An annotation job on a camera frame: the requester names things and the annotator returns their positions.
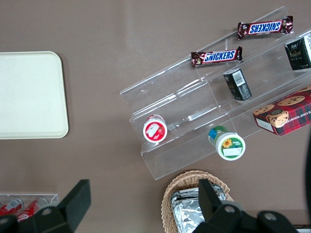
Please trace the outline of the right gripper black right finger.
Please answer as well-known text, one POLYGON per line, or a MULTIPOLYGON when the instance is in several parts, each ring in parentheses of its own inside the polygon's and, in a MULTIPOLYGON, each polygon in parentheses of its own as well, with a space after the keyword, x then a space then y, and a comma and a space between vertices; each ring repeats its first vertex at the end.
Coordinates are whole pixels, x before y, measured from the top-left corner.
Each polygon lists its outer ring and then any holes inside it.
POLYGON ((200 180, 199 205, 204 222, 195 233, 294 233, 295 226, 282 214, 261 211, 252 217, 235 202, 220 201, 209 180, 200 180))

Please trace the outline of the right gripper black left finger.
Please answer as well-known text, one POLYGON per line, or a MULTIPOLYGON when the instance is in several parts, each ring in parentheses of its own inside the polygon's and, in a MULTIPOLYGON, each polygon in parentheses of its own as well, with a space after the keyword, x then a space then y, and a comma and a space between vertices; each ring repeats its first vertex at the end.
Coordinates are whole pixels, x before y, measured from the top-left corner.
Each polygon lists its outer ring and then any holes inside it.
POLYGON ((2 233, 73 233, 91 205, 89 179, 80 180, 56 206, 41 208, 33 216, 19 222, 14 215, 0 217, 2 233))

